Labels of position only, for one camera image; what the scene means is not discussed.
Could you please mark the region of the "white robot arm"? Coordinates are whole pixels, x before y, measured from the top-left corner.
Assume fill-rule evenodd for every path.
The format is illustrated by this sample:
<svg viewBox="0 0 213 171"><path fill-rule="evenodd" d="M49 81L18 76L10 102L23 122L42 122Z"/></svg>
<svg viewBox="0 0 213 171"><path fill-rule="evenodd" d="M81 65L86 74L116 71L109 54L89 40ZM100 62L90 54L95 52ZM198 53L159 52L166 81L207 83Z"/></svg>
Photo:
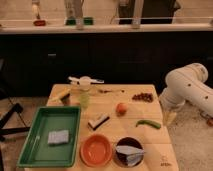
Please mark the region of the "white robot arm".
<svg viewBox="0 0 213 171"><path fill-rule="evenodd" d="M170 71L165 77L166 87L159 96L163 124L168 126L186 101L197 106L205 119L213 119L213 88L205 85L206 67L192 63Z"/></svg>

